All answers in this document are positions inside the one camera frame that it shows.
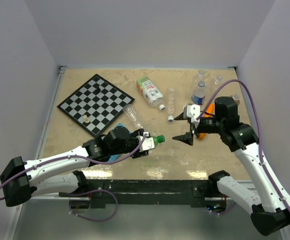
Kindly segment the green plastic bottle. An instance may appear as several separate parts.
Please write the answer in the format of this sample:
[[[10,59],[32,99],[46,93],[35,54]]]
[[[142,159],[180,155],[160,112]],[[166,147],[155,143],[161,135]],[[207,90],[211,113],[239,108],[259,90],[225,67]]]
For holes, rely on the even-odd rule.
[[[154,146],[157,147],[159,144],[165,142],[165,136],[164,135],[159,135],[159,136],[153,136],[153,142]]]

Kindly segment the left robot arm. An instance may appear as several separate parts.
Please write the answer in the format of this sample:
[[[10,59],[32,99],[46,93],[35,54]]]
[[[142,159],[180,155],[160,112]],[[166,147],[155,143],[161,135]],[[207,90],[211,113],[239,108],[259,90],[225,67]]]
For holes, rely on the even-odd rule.
[[[118,126],[73,150],[52,157],[36,160],[15,157],[0,175],[2,199],[6,206],[15,207],[32,197],[49,193],[83,196],[88,191],[88,184],[83,177],[73,173],[74,170],[109,165],[109,158],[114,155],[134,159],[144,157],[154,148],[154,137],[149,132],[142,128],[129,132],[127,128]]]

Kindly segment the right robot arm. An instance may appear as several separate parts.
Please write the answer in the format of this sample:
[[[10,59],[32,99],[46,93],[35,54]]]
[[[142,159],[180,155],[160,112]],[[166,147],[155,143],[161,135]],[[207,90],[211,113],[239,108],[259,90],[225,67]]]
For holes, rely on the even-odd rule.
[[[254,129],[240,122],[238,105],[228,96],[215,100],[215,114],[199,117],[200,106],[186,105],[176,121],[186,120],[190,129],[173,140],[193,145],[193,137],[199,134],[219,134],[222,142],[239,159],[252,180],[257,192],[239,184],[225,171],[211,174],[208,192],[232,198],[249,215],[254,227],[263,236],[268,236],[290,225],[290,195],[284,190],[272,171]]]

